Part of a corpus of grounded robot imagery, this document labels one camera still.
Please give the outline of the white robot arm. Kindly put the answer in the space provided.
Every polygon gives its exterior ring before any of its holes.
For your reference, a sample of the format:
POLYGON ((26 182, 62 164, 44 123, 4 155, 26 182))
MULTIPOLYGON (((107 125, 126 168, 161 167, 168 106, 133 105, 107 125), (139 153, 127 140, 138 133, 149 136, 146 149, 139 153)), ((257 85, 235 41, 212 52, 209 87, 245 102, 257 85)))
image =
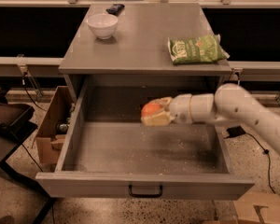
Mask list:
POLYGON ((243 123, 280 155, 280 116, 233 83, 221 85, 214 94, 182 94, 152 100, 143 106, 141 121, 146 126, 243 123))

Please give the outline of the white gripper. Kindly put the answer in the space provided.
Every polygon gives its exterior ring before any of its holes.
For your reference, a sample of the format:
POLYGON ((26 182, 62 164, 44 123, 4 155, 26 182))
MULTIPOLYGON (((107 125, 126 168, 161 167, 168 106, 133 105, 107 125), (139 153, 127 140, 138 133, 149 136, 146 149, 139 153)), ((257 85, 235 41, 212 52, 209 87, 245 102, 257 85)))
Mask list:
POLYGON ((174 99, 172 97, 159 98, 156 100, 156 103, 164 108, 169 107, 170 113, 166 111, 153 113, 147 116, 143 116, 141 118, 141 121, 146 126, 166 126, 171 123, 172 119, 173 122, 177 124, 191 124, 191 98, 191 94, 178 95, 174 99))

